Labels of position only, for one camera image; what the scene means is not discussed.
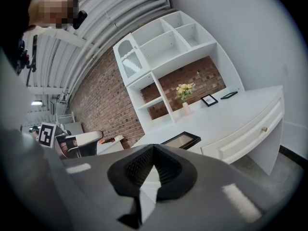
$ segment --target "red brick wall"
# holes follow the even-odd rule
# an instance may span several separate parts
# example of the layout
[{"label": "red brick wall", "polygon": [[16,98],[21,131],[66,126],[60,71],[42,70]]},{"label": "red brick wall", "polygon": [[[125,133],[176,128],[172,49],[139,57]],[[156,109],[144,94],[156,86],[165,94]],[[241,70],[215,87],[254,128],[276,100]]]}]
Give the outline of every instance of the red brick wall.
[{"label": "red brick wall", "polygon": [[[160,78],[159,82],[165,91],[173,111],[182,108],[181,102],[175,100],[178,84],[190,84],[192,82],[196,84],[195,92],[187,99],[188,104],[199,101],[201,97],[214,94],[226,88],[220,73],[210,57],[188,64]],[[154,83],[142,89],[141,93],[146,103],[160,96]],[[152,119],[168,114],[164,103],[158,103],[148,110]]]},{"label": "red brick wall", "polygon": [[70,102],[71,111],[85,132],[102,130],[106,139],[122,134],[125,137],[121,141],[124,149],[130,148],[144,135],[112,48],[82,81]]}]

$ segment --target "gray floor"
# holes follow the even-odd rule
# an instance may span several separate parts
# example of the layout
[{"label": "gray floor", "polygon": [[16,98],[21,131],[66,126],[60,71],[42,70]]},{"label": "gray floor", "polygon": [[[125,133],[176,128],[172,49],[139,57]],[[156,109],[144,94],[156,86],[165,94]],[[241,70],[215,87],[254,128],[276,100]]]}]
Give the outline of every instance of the gray floor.
[{"label": "gray floor", "polygon": [[269,191],[277,202],[297,189],[304,173],[302,167],[281,153],[278,154],[274,169],[270,175],[267,175],[247,155],[231,165]]}]

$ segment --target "vase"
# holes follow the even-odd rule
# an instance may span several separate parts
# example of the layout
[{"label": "vase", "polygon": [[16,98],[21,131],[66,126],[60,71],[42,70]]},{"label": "vase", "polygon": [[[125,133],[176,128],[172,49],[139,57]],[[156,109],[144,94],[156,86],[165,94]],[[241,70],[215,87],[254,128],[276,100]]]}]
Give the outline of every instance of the vase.
[{"label": "vase", "polygon": [[186,113],[188,116],[192,114],[192,111],[191,111],[191,109],[190,109],[188,103],[184,102],[184,103],[183,103],[183,108],[184,108],[184,110],[185,110],[185,113]]}]

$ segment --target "ceiling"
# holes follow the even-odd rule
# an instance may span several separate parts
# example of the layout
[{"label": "ceiling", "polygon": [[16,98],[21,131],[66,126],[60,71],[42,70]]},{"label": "ceiling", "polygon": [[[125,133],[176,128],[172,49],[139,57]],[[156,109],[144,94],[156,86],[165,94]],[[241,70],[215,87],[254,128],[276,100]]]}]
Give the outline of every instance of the ceiling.
[{"label": "ceiling", "polygon": [[[42,100],[32,106],[23,124],[25,129],[41,122],[56,121],[84,76],[101,55],[137,25],[170,10],[169,0],[84,0],[79,9],[88,17],[78,30],[39,29],[24,35],[32,59],[33,36],[38,34],[35,73],[28,88]],[[20,78],[26,84],[28,70]]]}]

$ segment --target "fluorescent light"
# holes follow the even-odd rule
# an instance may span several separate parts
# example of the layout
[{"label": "fluorescent light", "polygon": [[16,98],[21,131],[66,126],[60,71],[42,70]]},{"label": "fluorescent light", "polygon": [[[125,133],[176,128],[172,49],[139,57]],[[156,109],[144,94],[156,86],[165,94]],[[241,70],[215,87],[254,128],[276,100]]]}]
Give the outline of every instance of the fluorescent light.
[{"label": "fluorescent light", "polygon": [[34,101],[31,103],[31,105],[42,105],[43,102],[42,101]]}]

